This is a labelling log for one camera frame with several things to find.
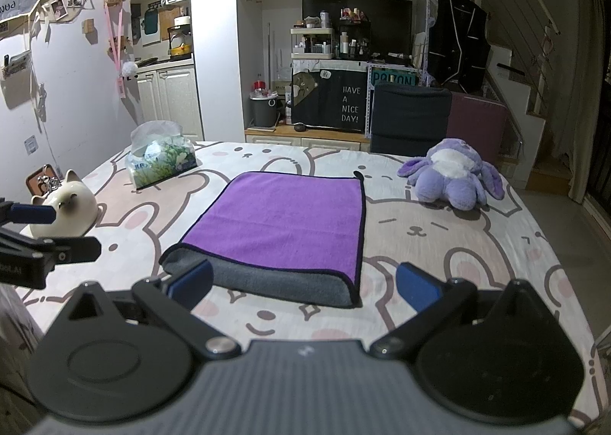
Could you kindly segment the white ceramic cat figure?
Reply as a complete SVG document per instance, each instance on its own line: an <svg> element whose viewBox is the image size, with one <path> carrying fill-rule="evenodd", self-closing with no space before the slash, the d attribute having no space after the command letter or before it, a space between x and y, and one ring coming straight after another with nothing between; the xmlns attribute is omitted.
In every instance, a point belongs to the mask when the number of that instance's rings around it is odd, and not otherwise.
<svg viewBox="0 0 611 435"><path fill-rule="evenodd" d="M52 206L56 219L52 224L30 224L34 238L76 238L94 225L99 209L91 190L70 169L61 186L42 197L31 198L33 205Z"/></svg>

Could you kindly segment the black trash bin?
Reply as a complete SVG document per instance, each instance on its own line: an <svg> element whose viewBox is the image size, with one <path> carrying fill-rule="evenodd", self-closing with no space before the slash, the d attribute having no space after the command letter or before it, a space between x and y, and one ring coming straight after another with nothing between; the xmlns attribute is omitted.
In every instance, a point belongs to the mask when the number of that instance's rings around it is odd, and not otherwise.
<svg viewBox="0 0 611 435"><path fill-rule="evenodd" d="M250 95L252 103L254 126L258 128L273 128L279 119L277 92L253 92Z"/></svg>

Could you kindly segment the brown tray with keys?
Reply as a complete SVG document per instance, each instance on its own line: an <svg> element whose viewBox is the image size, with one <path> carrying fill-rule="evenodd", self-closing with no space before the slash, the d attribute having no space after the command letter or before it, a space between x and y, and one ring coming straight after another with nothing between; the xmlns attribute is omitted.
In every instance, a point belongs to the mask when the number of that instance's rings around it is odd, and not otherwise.
<svg viewBox="0 0 611 435"><path fill-rule="evenodd" d="M25 179L25 185L32 196L47 197L61 187L62 181L51 164L45 164Z"/></svg>

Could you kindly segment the purple plush bunny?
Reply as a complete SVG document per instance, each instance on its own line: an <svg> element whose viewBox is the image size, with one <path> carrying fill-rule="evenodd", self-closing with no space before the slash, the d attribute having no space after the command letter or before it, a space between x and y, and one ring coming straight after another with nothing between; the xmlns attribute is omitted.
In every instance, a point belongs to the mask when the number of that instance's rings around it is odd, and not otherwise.
<svg viewBox="0 0 611 435"><path fill-rule="evenodd" d="M398 176L407 179L420 202L444 201L462 212L486 206L488 196L497 200L504 198L501 175L496 167L458 138L445 138L425 156L405 162Z"/></svg>

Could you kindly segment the white kitchen cabinet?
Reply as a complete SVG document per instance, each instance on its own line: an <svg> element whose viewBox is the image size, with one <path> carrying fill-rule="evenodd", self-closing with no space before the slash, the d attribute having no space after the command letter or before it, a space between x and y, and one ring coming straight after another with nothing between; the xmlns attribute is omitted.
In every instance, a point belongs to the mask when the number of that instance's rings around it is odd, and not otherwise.
<svg viewBox="0 0 611 435"><path fill-rule="evenodd" d="M195 64L175 61L145 67L136 78L144 121L174 121L192 141L204 139Z"/></svg>

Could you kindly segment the black have a nice day cloth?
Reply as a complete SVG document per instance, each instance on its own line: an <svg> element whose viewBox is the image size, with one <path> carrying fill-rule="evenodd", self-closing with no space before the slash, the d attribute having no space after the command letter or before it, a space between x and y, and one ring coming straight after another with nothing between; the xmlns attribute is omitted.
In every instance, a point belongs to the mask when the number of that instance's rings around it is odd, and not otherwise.
<svg viewBox="0 0 611 435"><path fill-rule="evenodd" d="M291 120L309 128L361 133L367 111L367 73L322 69L292 76Z"/></svg>

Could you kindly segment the dark office chair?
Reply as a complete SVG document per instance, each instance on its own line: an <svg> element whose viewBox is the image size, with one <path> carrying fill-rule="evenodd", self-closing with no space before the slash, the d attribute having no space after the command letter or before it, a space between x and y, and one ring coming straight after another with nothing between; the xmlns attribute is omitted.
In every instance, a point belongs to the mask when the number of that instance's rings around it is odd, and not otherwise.
<svg viewBox="0 0 611 435"><path fill-rule="evenodd" d="M425 156L448 131L451 92L380 83L375 87L370 152Z"/></svg>

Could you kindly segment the bunny print table cloth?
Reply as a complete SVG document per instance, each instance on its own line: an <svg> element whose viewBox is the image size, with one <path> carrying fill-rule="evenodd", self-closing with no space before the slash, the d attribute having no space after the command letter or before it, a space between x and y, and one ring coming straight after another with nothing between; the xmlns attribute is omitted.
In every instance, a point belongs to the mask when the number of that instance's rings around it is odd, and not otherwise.
<svg viewBox="0 0 611 435"><path fill-rule="evenodd" d="M609 404L595 339L577 295L537 221L513 189L486 207L460 213L417 201L398 171L402 159L353 150L204 141L198 167L137 191L125 158L117 155L86 176L100 218L93 235L102 255L92 263L58 267L42 290L18 294L40 328L48 328L70 293L95 280L108 290L128 288L160 273L160 255L180 241L233 178L249 171L304 176L361 173L365 187L365 243L355 309L284 302L217 287L195 314L241 345L260 339L361 339L372 342L413 315L400 298L396 269L411 262L439 279L462 277L483 289L525 279L570 336L585 366L572 418L586 425Z"/></svg>

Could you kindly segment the white storage shelf rack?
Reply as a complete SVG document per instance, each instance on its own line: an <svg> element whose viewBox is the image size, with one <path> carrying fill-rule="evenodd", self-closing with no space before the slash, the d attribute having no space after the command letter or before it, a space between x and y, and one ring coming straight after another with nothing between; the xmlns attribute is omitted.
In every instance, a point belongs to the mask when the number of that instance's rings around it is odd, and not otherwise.
<svg viewBox="0 0 611 435"><path fill-rule="evenodd" d="M329 27L293 27L292 60L330 60L333 58L333 30Z"/></svg>

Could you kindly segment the maroon padded board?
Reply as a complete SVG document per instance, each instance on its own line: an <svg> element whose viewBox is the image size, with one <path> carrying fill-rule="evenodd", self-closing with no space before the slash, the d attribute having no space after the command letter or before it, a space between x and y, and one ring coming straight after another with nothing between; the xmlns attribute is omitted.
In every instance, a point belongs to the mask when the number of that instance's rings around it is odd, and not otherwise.
<svg viewBox="0 0 611 435"><path fill-rule="evenodd" d="M446 137L466 141L483 160L495 163L508 113L500 102L452 93Z"/></svg>

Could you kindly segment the teal poison sign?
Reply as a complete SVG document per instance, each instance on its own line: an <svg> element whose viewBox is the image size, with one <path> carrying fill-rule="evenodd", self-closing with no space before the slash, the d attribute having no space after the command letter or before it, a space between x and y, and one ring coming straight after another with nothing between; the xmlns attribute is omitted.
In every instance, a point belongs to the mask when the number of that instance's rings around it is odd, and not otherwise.
<svg viewBox="0 0 611 435"><path fill-rule="evenodd" d="M394 69L382 66L374 66L371 68L371 84L398 84L399 86L418 86L419 75L411 69Z"/></svg>

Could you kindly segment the purple and grey towel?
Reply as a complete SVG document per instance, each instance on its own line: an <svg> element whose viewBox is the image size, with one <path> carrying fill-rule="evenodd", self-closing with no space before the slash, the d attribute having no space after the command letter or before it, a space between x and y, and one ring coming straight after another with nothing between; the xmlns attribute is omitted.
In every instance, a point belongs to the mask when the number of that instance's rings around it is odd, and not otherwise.
<svg viewBox="0 0 611 435"><path fill-rule="evenodd" d="M214 285L340 309L359 306L364 176L248 171L160 256L169 275L207 261Z"/></svg>

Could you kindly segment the floral tissue pack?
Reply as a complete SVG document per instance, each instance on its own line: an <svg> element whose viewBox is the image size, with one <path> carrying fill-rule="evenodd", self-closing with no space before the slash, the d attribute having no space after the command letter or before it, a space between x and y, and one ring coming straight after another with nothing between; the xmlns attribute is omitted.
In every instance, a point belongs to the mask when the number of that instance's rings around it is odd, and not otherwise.
<svg viewBox="0 0 611 435"><path fill-rule="evenodd" d="M196 166L195 146L182 134L182 126L174 121L146 121L131 132L131 149L125 167L137 190Z"/></svg>

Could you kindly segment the wooden low drawer cabinet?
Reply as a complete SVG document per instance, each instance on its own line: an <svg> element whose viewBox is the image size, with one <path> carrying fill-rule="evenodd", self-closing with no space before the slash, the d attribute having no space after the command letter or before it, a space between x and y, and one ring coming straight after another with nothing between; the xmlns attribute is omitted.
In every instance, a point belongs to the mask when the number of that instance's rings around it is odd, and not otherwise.
<svg viewBox="0 0 611 435"><path fill-rule="evenodd" d="M247 128L248 143L279 144L280 146L318 147L318 149L348 149L368 152L370 140L364 134L330 129L296 131L292 125L278 125L273 129Z"/></svg>

